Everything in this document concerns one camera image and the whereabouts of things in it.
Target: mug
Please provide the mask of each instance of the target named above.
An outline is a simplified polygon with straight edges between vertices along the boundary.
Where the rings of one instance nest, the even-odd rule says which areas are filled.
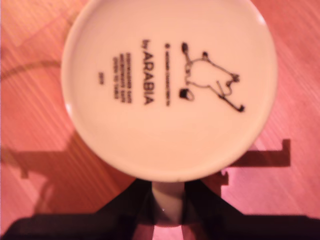
[[[272,36],[249,0],[91,0],[67,37],[61,71],[84,142],[152,181],[174,223],[183,182],[244,154],[277,90]]]

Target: ceramic mug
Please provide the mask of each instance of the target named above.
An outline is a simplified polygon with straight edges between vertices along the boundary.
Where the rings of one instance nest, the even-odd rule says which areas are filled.
[[[245,153],[276,89],[273,40],[249,0],[92,0],[63,53],[79,135],[108,164],[153,181],[174,222],[183,182]]]

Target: wooden table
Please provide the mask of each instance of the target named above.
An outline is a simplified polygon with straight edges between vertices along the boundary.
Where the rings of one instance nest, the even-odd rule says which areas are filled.
[[[35,213],[94,212],[134,180],[88,149],[65,110],[62,52],[86,2],[2,0],[1,234]],[[253,3],[275,41],[277,99],[250,151],[204,182],[245,214],[320,218],[320,1]]]

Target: printed illustration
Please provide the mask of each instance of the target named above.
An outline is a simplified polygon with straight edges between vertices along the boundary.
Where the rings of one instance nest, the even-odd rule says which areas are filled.
[[[235,73],[231,73],[224,69],[223,67],[213,63],[208,56],[207,52],[202,53],[201,58],[196,58],[194,60],[190,59],[189,56],[189,49],[187,43],[182,43],[182,52],[185,56],[186,64],[184,66],[185,69],[185,77],[184,81],[186,86],[192,85],[197,88],[201,89],[209,89],[211,92],[216,94],[221,100],[225,101],[229,104],[232,108],[237,110],[238,112],[243,112],[245,110],[245,107],[241,104],[240,106],[237,106],[237,104],[234,104],[228,99],[228,96],[232,94],[232,85],[235,83],[239,83],[239,75]],[[194,68],[195,65],[201,64],[202,67],[212,70],[212,75],[209,75],[208,79],[202,79],[201,77],[198,77],[194,75]],[[228,79],[224,85],[221,85],[219,80],[217,79],[217,75],[220,77],[223,76],[224,79]],[[182,88],[179,92],[179,97],[182,99],[186,99],[188,101],[194,101],[195,96],[190,91],[189,88]]]

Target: mug handle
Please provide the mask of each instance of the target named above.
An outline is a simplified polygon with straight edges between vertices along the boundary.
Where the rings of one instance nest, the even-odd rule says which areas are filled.
[[[177,226],[182,222],[185,183],[152,182],[154,220],[158,226]]]

